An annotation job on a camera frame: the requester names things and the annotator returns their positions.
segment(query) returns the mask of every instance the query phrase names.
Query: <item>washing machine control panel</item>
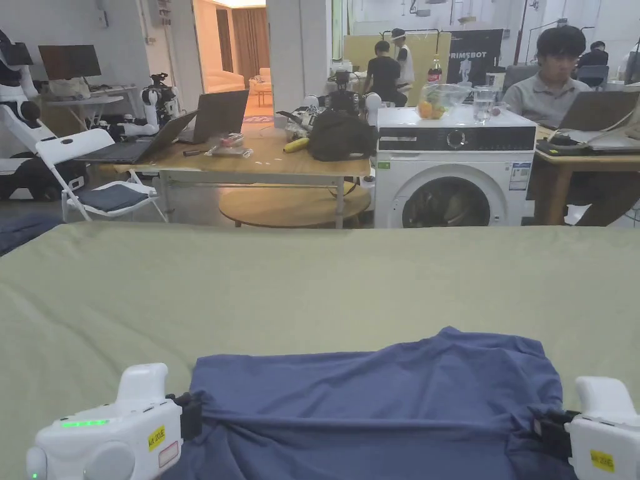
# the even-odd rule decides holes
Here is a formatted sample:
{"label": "washing machine control panel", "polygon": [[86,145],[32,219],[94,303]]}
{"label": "washing machine control panel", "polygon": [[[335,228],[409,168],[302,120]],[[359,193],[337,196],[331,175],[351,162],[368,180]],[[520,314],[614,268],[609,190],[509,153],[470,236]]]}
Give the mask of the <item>washing machine control panel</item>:
{"label": "washing machine control panel", "polygon": [[535,148],[535,127],[384,127],[378,142],[378,151],[525,152]]}

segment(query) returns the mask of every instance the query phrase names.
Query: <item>table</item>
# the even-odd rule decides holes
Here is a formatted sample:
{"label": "table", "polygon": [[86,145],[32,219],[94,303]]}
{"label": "table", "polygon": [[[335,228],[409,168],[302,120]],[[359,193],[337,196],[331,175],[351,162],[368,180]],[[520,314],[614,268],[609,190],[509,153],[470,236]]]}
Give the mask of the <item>table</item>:
{"label": "table", "polygon": [[364,177],[371,172],[369,159],[320,162],[306,150],[292,154],[282,151],[285,133],[274,128],[251,132],[245,135],[244,145],[253,149],[249,158],[209,157],[200,154],[184,157],[185,150],[207,148],[174,143],[149,160],[135,165],[116,165],[116,171],[158,173],[158,190],[163,197],[164,213],[172,220],[170,186],[186,183],[236,183],[312,185],[337,188],[335,205],[335,226],[342,228],[344,221],[344,177]]}
{"label": "table", "polygon": [[[96,125],[102,118],[104,106],[124,100],[124,97],[98,96],[80,100],[49,100],[47,104],[52,107],[67,107],[76,120],[80,123],[82,130],[88,130],[86,119],[91,125]],[[78,107],[79,115],[76,115],[72,107]]]}
{"label": "table", "polygon": [[[348,192],[354,185],[345,182]],[[274,185],[238,188],[220,198],[220,213],[240,227],[309,228],[333,221],[336,199],[324,187]],[[343,218],[364,212],[371,203],[361,186],[344,197]]]}
{"label": "table", "polygon": [[100,90],[91,92],[92,97],[103,97],[118,94],[127,96],[127,100],[129,101],[129,105],[131,106],[131,111],[136,118],[145,117],[144,112],[140,111],[138,103],[140,95],[138,94],[138,87],[135,85],[114,85],[108,88],[101,88]]}
{"label": "table", "polygon": [[[547,128],[538,127],[539,140],[548,137],[551,133],[552,131]],[[545,213],[546,225],[562,225],[564,223],[564,207],[571,176],[574,172],[640,171],[640,154],[554,157],[537,150],[536,159],[551,163],[557,170],[556,180],[551,186],[549,210]]]}
{"label": "table", "polygon": [[256,83],[253,87],[255,92],[258,94],[258,107],[265,105],[266,101],[264,100],[264,96],[267,94],[273,94],[271,83]]}

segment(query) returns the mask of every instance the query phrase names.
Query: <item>keyboard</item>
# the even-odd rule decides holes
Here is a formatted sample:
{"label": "keyboard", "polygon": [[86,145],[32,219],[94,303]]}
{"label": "keyboard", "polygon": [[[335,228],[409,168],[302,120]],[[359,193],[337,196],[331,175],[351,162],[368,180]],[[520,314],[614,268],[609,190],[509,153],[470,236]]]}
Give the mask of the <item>keyboard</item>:
{"label": "keyboard", "polygon": [[150,143],[147,141],[114,143],[77,159],[106,163],[133,163],[140,158],[149,145]]}

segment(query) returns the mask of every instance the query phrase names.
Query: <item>table leg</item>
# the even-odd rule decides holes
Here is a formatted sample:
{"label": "table leg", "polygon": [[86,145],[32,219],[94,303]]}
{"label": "table leg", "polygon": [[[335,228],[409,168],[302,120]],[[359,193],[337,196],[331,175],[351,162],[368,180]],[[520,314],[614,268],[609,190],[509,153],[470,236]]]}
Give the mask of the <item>table leg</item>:
{"label": "table leg", "polygon": [[76,115],[73,107],[67,107],[67,109],[71,112],[71,115],[73,115],[74,118],[78,121],[78,123],[80,124],[80,128],[82,128],[82,131],[85,132],[87,130],[87,127],[86,121],[84,120],[86,117],[83,116],[84,109],[81,106],[78,107],[79,115]]}
{"label": "table leg", "polygon": [[171,207],[169,173],[160,170],[160,192],[163,198],[164,215],[169,223],[173,222],[173,209]]}
{"label": "table leg", "polygon": [[344,223],[344,177],[338,179],[338,192],[335,200],[335,228],[340,229]]}
{"label": "table leg", "polygon": [[547,225],[564,224],[564,207],[569,193],[572,170],[566,166],[557,167],[556,179],[551,188],[551,199],[547,211]]}

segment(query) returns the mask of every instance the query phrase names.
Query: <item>sofa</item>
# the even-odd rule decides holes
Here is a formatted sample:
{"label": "sofa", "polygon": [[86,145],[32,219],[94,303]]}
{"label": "sofa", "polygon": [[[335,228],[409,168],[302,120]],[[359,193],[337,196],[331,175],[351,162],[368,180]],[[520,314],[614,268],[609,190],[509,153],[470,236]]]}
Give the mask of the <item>sofa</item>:
{"label": "sofa", "polygon": [[207,93],[235,92],[246,90],[244,77],[224,70],[208,70],[205,74],[205,91]]}

